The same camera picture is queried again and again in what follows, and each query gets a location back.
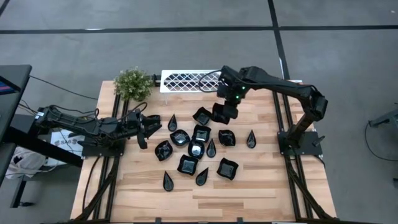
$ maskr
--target green plant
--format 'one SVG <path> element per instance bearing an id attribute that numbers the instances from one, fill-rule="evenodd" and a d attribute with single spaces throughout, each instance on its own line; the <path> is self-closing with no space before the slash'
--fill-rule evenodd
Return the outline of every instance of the green plant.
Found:
<path id="1" fill-rule="evenodd" d="M 151 87 L 154 82 L 143 70 L 138 68 L 122 70 L 120 75 L 114 79 L 115 94 L 121 96 L 123 100 L 142 101 L 150 95 Z"/>

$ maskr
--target gray floor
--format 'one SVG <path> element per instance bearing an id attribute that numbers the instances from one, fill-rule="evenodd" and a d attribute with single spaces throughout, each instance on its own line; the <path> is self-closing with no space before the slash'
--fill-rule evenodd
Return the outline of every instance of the gray floor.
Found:
<path id="1" fill-rule="evenodd" d="M 276 0 L 281 26 L 398 24 L 397 1 Z M 0 29 L 88 29 L 173 26 L 269 26 L 266 0 L 11 0 Z M 398 30 L 289 31 L 282 40 L 290 76 L 312 83 L 329 99 L 315 126 L 337 214 L 344 220 L 398 220 L 398 163 L 379 160 L 364 143 L 364 127 L 398 106 Z M 257 65 L 281 77 L 272 31 L 151 34 L 0 35 L 0 63 L 29 63 L 32 75 L 82 94 L 97 96 L 102 80 L 139 66 L 162 69 L 239 68 Z M 31 80 L 23 99 L 32 107 L 58 104 L 92 110 L 96 102 Z M 398 159 L 397 132 L 370 129 L 377 154 Z M 31 208 L 10 209 L 15 181 L 0 188 L 0 223 L 66 220 L 79 170 L 66 168 L 28 183 Z"/>

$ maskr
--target white grate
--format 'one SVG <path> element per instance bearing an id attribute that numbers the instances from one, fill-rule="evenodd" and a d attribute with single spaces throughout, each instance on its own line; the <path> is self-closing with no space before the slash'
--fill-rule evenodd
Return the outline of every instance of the white grate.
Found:
<path id="1" fill-rule="evenodd" d="M 199 79 L 215 70 L 163 70 L 160 79 L 161 93 L 198 93 Z M 212 73 L 201 80 L 201 89 L 217 90 L 218 77 L 221 72 Z"/>

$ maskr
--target wooden tabletop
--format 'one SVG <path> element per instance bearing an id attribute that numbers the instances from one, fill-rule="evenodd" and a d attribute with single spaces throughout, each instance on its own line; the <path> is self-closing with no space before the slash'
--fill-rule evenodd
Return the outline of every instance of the wooden tabletop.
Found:
<path id="1" fill-rule="evenodd" d="M 98 100 L 100 117 L 112 114 L 113 90 L 112 81 L 103 82 Z M 282 97 L 279 96 L 279 99 L 287 127 Z M 296 99 L 289 100 L 296 123 L 303 111 Z M 191 136 L 196 125 L 192 115 L 197 109 L 204 106 L 211 111 L 214 102 L 223 103 L 223 99 L 217 98 L 215 93 L 169 94 L 166 105 L 165 95 L 159 93 L 158 88 L 154 88 L 146 102 L 148 107 L 143 113 L 146 116 L 161 115 L 163 127 L 147 141 L 148 149 L 139 149 L 136 138 L 127 142 L 119 165 L 112 222 L 154 222 L 156 217 L 161 217 L 165 222 L 235 222 L 237 217 L 243 217 L 247 222 L 294 220 L 284 158 L 279 154 L 276 137 L 279 128 L 271 91 L 251 90 L 238 106 L 238 118 L 231 119 L 229 125 L 209 122 L 217 154 L 214 158 L 205 154 L 199 161 L 193 177 L 177 171 L 181 156 L 188 154 L 187 146 L 177 147 L 170 141 L 174 152 L 170 158 L 162 162 L 156 158 L 154 149 L 158 143 L 170 140 L 171 132 L 167 129 L 167 123 L 173 114 L 177 118 L 178 129 L 185 130 Z M 118 116 L 122 111 L 122 105 L 121 103 Z M 136 102 L 129 102 L 129 108 L 135 105 Z M 221 129 L 230 129 L 235 133 L 235 147 L 223 147 L 220 144 L 218 130 Z M 246 145 L 250 130 L 254 131 L 257 139 L 254 149 Z M 216 173 L 223 157 L 239 164 L 236 177 L 232 181 Z M 95 158 L 88 158 L 84 161 L 71 218 L 81 213 L 83 193 L 94 160 Z M 323 165 L 313 156 L 302 156 L 302 161 L 309 191 L 327 213 L 335 216 Z M 86 205 L 97 191 L 101 165 L 102 159 L 94 169 Z M 196 175 L 207 167 L 209 174 L 206 184 L 197 186 Z M 166 192 L 162 186 L 165 170 L 174 182 L 172 192 Z M 304 217 L 302 194 L 299 189 L 297 192 L 301 214 Z M 106 192 L 99 217 L 104 217 L 107 198 Z"/>

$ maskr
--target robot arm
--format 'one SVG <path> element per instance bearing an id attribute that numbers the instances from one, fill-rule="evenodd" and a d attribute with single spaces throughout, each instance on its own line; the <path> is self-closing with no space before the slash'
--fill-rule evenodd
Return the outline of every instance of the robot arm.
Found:
<path id="1" fill-rule="evenodd" d="M 72 135 L 84 135 L 93 141 L 79 142 L 82 146 L 111 147 L 116 141 L 137 136 L 141 149 L 147 148 L 149 138 L 162 127 L 160 117 L 145 117 L 140 109 L 129 111 L 125 117 L 84 119 L 62 113 L 55 105 L 39 108 L 35 123 L 40 128 L 63 128 Z"/>
<path id="2" fill-rule="evenodd" d="M 269 75 L 258 67 L 242 68 L 239 72 L 228 66 L 221 69 L 217 96 L 225 98 L 224 105 L 215 104 L 213 117 L 217 122 L 228 124 L 230 118 L 238 117 L 241 100 L 250 90 L 268 89 L 287 96 L 294 97 L 301 102 L 304 116 L 290 127 L 287 142 L 292 148 L 300 147 L 304 131 L 314 122 L 323 119 L 328 101 L 312 85 L 300 85 Z"/>

